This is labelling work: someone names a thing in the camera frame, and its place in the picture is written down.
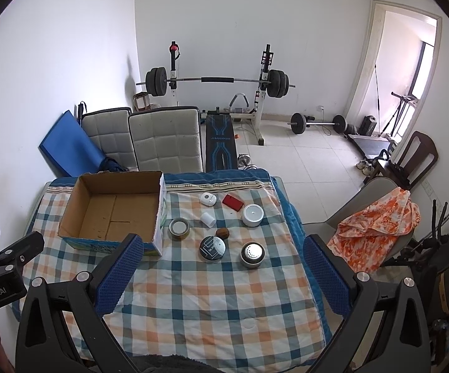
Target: wall switch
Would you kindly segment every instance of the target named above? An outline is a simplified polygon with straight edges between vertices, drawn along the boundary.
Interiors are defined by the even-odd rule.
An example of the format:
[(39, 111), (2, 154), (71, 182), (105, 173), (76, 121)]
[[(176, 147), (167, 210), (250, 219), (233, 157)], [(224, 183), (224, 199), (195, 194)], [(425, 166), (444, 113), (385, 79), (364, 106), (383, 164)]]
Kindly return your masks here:
[(433, 190), (430, 183), (427, 181), (427, 179), (424, 179), (421, 183), (423, 189), (425, 190), (425, 193), (430, 198), (431, 201), (435, 199), (435, 204), (437, 205), (437, 213), (440, 214), (442, 211), (442, 202), (439, 200), (438, 196), (435, 194), (435, 191)]

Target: checkered bedsheet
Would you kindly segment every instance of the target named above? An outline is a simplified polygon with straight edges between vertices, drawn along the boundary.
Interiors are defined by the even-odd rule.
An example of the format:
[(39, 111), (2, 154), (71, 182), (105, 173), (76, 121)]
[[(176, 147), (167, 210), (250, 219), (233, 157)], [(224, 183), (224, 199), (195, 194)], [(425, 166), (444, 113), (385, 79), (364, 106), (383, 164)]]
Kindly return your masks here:
[[(128, 355), (178, 354), (225, 372), (273, 373), (311, 364), (329, 340), (322, 305), (312, 294), (311, 286), (317, 285), (307, 279), (269, 175), (235, 171), (230, 178), (229, 173), (165, 175), (163, 256), (144, 257), (114, 312), (104, 316)], [(104, 256), (77, 251), (57, 236), (73, 184), (73, 178), (61, 178), (41, 200), (31, 229), (43, 234), (45, 249), (25, 267), (26, 285), (36, 276), (49, 283), (71, 280)], [(199, 202), (204, 191), (218, 197), (214, 207)], [(222, 205), (228, 193), (245, 205), (263, 207), (259, 227), (246, 227)], [(200, 221), (204, 211), (218, 220), (215, 228)], [(182, 241), (169, 236), (167, 225), (175, 217), (190, 222), (191, 233)], [(199, 243), (219, 227), (230, 230), (226, 252), (217, 263), (206, 263), (198, 255)], [(266, 249), (255, 270), (238, 260), (242, 245), (251, 240)], [(80, 356), (91, 358), (72, 314), (65, 317)]]

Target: black speaker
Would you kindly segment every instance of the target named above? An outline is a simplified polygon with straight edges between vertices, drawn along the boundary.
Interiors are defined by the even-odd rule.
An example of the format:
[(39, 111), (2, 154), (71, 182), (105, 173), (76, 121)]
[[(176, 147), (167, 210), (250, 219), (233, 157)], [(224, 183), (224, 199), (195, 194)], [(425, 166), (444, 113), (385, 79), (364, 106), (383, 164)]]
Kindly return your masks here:
[(361, 122), (361, 126), (359, 127), (359, 130), (357, 133), (359, 133), (360, 136), (371, 136), (373, 131), (375, 130), (375, 126), (377, 125), (377, 120), (374, 116), (368, 115), (363, 118), (363, 121)]

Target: tile floor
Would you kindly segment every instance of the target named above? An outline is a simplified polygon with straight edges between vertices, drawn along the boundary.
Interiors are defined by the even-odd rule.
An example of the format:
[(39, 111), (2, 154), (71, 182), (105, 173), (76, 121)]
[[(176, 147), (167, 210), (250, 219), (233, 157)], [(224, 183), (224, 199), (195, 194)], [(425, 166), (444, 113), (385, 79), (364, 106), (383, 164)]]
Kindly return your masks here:
[[(285, 122), (262, 121), (264, 146), (257, 144), (249, 124), (235, 123), (234, 130), (240, 135), (235, 140), (237, 154), (249, 154), (258, 168), (264, 168), (271, 175), (283, 179), (289, 200), (303, 223), (326, 220), (362, 187), (364, 175), (355, 167), (362, 156), (347, 139), (331, 129), (330, 136), (325, 133), (328, 129), (323, 130), (320, 126), (312, 126), (303, 134), (295, 135)], [(205, 142), (204, 127), (202, 141)], [(387, 280), (406, 271), (392, 273), (392, 276), (383, 277), (385, 279), (377, 276), (374, 279)], [(328, 325), (334, 333), (342, 317), (333, 313), (326, 301), (324, 306)], [(381, 313), (375, 313), (354, 357), (356, 366), (361, 366), (364, 361), (380, 318)], [(297, 367), (291, 372), (303, 373), (306, 370), (306, 367)]]

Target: red phone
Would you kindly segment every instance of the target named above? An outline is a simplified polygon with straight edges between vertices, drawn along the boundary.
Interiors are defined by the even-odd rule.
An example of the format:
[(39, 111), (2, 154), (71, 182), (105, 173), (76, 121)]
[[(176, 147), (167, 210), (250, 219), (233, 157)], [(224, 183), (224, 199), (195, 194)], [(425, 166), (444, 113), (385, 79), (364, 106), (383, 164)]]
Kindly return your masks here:
[(231, 195), (226, 195), (224, 197), (223, 204), (225, 204), (228, 207), (231, 207), (236, 212), (238, 212), (243, 206), (243, 202), (241, 200), (234, 198)]

